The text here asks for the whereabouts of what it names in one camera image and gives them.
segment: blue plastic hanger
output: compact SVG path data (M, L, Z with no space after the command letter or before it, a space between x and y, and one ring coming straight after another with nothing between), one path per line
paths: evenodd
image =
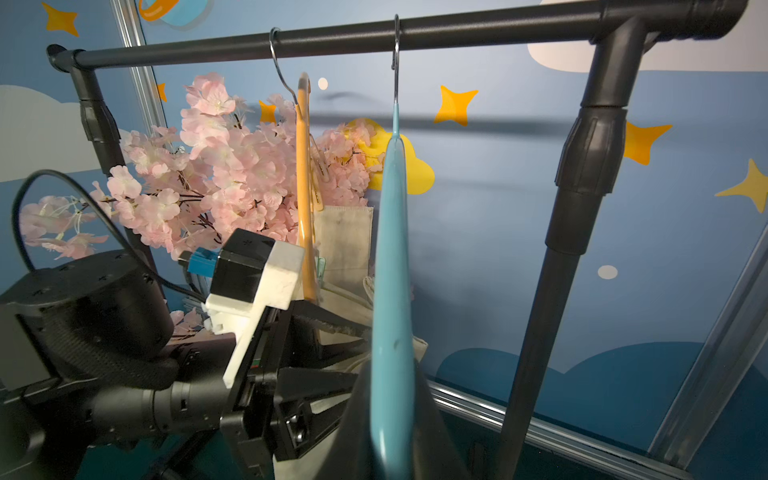
M371 441L377 476L411 478L414 360L411 329L411 281L408 267L406 153L400 138L398 73L400 20L395 15L395 104L392 138L386 148L379 232L376 238L376 285L373 297L371 358Z

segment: hanger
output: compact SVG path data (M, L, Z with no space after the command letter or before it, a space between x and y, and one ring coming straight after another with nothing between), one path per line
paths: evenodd
M291 97L293 97L293 104L296 105L296 110L298 111L299 115L301 115L303 118L303 114L301 113L301 108L299 107L299 100L296 98L296 92L293 91L293 89L289 87L288 84L286 83L285 78L283 78L283 72L280 70L280 65L277 63L277 54L275 53L274 40L275 40L275 34L278 31L280 31L278 27L274 27L270 30L270 51L272 52L272 60L275 62L275 70L277 70L277 76L280 77L280 81L283 82L283 86L286 88L286 90L290 92ZM323 183L326 183L328 180L330 180L328 167L326 166L326 155L317 146L317 143L315 142L315 137L311 133L310 133L310 143L312 144L312 149L310 149L310 156L315 166L313 175L319 176L320 180L322 180ZM316 211L321 211L323 209L323 199L320 196L319 185L317 187L318 187L317 192L315 192L315 194L313 195L313 198L316 198L316 203L319 202L319 209Z
M319 185L316 184L316 175L313 174L310 158L310 77L306 73L299 79L299 94L288 86L283 78L283 72L277 63L277 55L274 47L274 36L278 32L277 27L270 30L270 50L275 62L275 69L283 86L291 93L296 105L296 208L299 211L299 239L298 243L304 248L304 261L302 265L302 288L304 298L310 302L318 302L318 285L315 265L314 248L314 223L313 211L322 210L323 202L320 197Z
M412 476L411 439L415 371L408 265L406 154L400 137L398 76L400 19L395 16L395 98L392 138L386 148L379 231L376 237L376 285L371 347L370 435L378 478Z

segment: white fabric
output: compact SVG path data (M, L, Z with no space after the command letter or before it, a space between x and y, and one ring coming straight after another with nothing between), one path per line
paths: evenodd
M371 256L371 207L325 207L315 212L315 249L326 259L323 281L365 296Z

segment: cartoon planet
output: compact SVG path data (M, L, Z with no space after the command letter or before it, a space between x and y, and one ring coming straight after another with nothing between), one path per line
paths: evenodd
M157 20L179 29L189 29L208 16L213 0L141 0L139 15L147 22Z

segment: white dot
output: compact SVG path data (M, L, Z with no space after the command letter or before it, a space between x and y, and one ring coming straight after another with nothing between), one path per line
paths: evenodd
M618 269L613 265L603 265L598 268L598 276L605 280L613 280L618 274Z

